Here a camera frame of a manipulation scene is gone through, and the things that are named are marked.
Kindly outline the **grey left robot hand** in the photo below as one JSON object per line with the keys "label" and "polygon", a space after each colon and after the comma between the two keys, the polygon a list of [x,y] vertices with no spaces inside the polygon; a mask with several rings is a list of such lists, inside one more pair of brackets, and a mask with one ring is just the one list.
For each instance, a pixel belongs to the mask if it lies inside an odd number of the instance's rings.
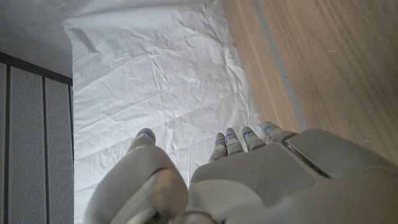
{"label": "grey left robot hand", "polygon": [[397,166],[320,129],[218,133],[185,183],[140,130],[88,202],[85,223],[396,223]]}

